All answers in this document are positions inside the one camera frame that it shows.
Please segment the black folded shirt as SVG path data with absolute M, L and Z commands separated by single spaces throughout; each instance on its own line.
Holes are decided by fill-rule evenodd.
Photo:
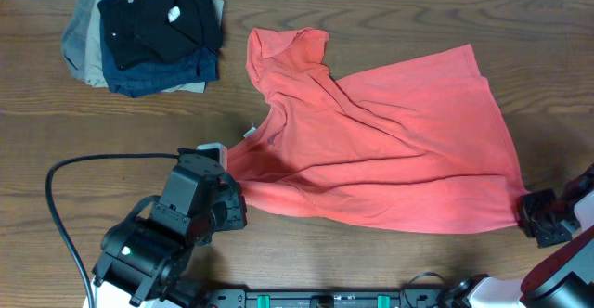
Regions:
M 103 0 L 98 10 L 120 71 L 147 62 L 171 64 L 223 44 L 213 0 Z

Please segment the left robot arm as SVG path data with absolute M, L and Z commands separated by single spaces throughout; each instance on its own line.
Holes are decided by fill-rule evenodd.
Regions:
M 216 232 L 247 225 L 240 184 L 226 171 L 220 143 L 180 148 L 159 196 L 139 201 L 101 242 L 93 269 L 97 287 L 108 283 L 130 295 L 129 304 L 164 300 L 186 270 L 192 251 Z

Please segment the beige folded garment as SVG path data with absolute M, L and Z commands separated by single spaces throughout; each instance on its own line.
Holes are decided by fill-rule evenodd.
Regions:
M 85 56 L 84 56 L 84 80 L 87 85 L 93 87 L 108 87 L 105 80 L 102 67 L 102 53 L 100 49 L 100 15 L 97 4 L 100 0 L 91 0 L 89 25 L 86 33 Z M 224 1 L 213 0 L 214 13 L 221 26 L 223 18 Z M 163 93 L 172 93 L 175 91 L 189 91 L 194 93 L 203 93 L 206 83 L 186 83 L 163 90 Z

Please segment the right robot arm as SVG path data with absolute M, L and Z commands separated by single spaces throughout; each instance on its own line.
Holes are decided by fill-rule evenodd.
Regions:
M 552 189 L 524 195 L 519 226 L 540 249 L 560 248 L 524 278 L 480 275 L 461 282 L 453 307 L 593 308 L 593 168 Z

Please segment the red t-shirt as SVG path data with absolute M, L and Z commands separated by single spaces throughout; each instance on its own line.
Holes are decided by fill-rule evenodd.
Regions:
M 249 36 L 246 69 L 270 110 L 228 170 L 252 206 L 428 234 L 515 225 L 520 165 L 470 45 L 336 80 L 328 40 Z

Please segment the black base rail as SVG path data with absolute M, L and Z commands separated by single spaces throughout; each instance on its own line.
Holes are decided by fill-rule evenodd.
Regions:
M 396 291 L 249 291 L 213 290 L 204 308 L 446 308 L 465 307 L 447 289 L 409 288 Z

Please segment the grey folded garment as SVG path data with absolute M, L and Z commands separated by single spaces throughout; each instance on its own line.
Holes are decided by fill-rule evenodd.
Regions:
M 60 42 L 71 77 L 79 81 L 84 81 L 86 37 L 94 3 L 95 0 L 76 0 Z

